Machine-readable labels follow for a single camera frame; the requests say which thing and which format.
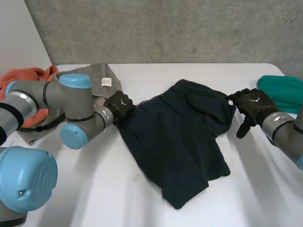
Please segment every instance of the black cable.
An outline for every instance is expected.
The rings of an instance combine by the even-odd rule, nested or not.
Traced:
[[[53,121],[49,122],[46,125],[43,126],[37,126],[35,128],[19,128],[18,131],[24,131],[24,132],[32,132],[32,131],[36,131],[36,132],[42,132],[44,130],[48,130],[48,129],[52,129],[57,127],[61,122],[63,122],[65,120],[65,114],[61,114],[60,116],[58,116],[56,119],[54,119]]]

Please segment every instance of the white table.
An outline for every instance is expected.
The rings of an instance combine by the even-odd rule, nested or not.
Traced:
[[[82,65],[60,66],[70,70]],[[263,75],[283,75],[270,64],[113,64],[123,90],[135,104],[188,79],[226,94],[254,88]],[[25,227],[301,227],[303,173],[259,127],[235,137],[243,116],[217,138],[231,175],[174,210],[150,183],[118,130],[107,128],[81,150],[65,147],[59,129],[32,147],[46,149],[59,166],[50,201],[30,212]],[[6,145],[28,147],[13,134]]]

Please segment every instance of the wall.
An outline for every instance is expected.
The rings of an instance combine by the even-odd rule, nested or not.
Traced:
[[[56,64],[267,62],[303,71],[303,1],[26,0]]]
[[[0,1],[0,76],[11,68],[40,67],[51,61],[23,0]]]

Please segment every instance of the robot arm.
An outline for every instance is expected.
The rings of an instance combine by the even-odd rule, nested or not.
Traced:
[[[303,107],[296,119],[284,112],[272,113],[264,120],[262,131],[303,170]]]
[[[297,118],[279,111],[263,91],[245,89],[227,97],[245,115],[237,137],[242,139],[250,127],[259,124],[271,143],[281,149],[303,170],[303,107]]]
[[[84,74],[65,74],[59,82],[14,81],[0,103],[0,145],[39,109],[64,110],[63,143],[80,149],[107,126],[135,109],[122,91],[94,109],[91,82]],[[54,157],[45,150],[0,148],[0,227],[22,226],[27,213],[51,197],[58,177]]]
[[[113,121],[134,109],[131,99],[118,91],[103,106],[94,109],[91,82],[84,74],[65,74],[58,82],[14,81],[0,103],[0,144],[39,109],[64,110],[67,124],[61,130],[63,143],[80,149]]]

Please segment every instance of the dark shorts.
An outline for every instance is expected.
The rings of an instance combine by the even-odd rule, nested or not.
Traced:
[[[180,80],[118,124],[139,167],[176,209],[207,188],[209,180],[230,174],[215,141],[229,130],[235,112],[225,98]]]

